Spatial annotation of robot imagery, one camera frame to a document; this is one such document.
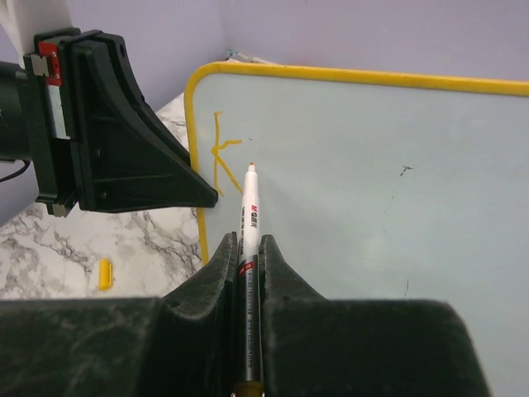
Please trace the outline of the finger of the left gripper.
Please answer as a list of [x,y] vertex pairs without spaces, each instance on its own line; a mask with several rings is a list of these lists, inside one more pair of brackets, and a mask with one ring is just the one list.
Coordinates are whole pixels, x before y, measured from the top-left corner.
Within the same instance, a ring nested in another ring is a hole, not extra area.
[[100,213],[214,207],[217,191],[145,101],[124,40],[98,32],[68,50],[79,207]]

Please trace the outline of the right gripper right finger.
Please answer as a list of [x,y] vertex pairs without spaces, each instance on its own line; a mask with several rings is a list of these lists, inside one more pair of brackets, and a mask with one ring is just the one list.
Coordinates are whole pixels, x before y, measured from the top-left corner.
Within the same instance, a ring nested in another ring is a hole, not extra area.
[[268,396],[487,396],[465,323],[428,299],[321,296],[260,243],[264,391]]

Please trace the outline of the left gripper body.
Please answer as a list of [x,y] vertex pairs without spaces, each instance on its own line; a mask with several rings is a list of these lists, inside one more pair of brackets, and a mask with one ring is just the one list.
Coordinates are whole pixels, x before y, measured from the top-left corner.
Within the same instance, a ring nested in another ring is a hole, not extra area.
[[68,215],[77,203],[71,137],[61,98],[64,80],[59,43],[79,33],[78,28],[70,27],[37,34],[32,52],[23,55],[27,81],[22,108],[38,185],[36,201],[53,216]]

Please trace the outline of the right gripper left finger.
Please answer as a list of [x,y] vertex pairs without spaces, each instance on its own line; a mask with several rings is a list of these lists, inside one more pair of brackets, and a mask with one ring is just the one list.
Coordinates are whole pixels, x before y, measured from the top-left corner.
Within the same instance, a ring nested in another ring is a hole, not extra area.
[[230,395],[236,246],[164,297],[2,301],[2,395]]

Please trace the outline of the yellow marker cap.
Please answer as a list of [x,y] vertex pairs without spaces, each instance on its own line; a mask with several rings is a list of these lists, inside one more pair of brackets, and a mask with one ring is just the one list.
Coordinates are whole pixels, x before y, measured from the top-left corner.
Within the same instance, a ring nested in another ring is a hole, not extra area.
[[113,266],[109,259],[99,261],[98,290],[105,291],[113,287]]

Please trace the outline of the yellow framed whiteboard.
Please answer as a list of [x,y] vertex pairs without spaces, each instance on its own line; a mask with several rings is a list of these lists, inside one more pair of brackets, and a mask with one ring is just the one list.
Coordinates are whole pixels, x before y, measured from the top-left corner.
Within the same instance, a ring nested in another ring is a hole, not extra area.
[[496,396],[528,393],[528,84],[216,62],[184,91],[204,260],[260,230],[327,298],[430,298],[465,320]]

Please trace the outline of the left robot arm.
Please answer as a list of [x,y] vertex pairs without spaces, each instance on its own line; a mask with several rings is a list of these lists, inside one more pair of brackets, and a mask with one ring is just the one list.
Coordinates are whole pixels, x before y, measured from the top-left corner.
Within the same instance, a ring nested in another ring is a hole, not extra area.
[[155,115],[122,37],[77,28],[38,34],[1,65],[1,158],[33,168],[49,214],[211,208],[217,191]]

